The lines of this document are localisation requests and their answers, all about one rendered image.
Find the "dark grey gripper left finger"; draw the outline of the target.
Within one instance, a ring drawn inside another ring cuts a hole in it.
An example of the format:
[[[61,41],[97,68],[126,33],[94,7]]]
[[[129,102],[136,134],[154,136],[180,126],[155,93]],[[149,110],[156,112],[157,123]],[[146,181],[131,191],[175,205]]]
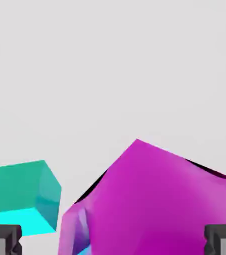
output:
[[[22,255],[21,237],[20,225],[0,224],[0,255]]]

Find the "large magenta box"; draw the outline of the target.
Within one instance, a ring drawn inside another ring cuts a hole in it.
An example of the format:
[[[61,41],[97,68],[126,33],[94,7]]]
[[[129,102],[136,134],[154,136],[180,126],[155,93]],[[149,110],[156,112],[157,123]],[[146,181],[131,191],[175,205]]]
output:
[[[204,255],[226,175],[135,140],[63,215],[58,255]]]

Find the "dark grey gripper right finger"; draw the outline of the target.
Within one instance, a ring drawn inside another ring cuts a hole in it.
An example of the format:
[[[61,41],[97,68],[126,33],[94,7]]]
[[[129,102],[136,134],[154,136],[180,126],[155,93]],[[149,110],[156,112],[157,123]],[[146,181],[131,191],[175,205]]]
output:
[[[204,255],[226,255],[226,224],[205,225]]]

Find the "small teal cube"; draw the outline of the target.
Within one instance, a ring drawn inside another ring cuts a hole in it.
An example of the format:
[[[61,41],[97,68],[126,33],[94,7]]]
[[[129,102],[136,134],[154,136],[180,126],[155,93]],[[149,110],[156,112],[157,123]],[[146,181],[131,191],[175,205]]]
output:
[[[44,160],[0,166],[0,224],[23,236],[56,232],[61,190]]]

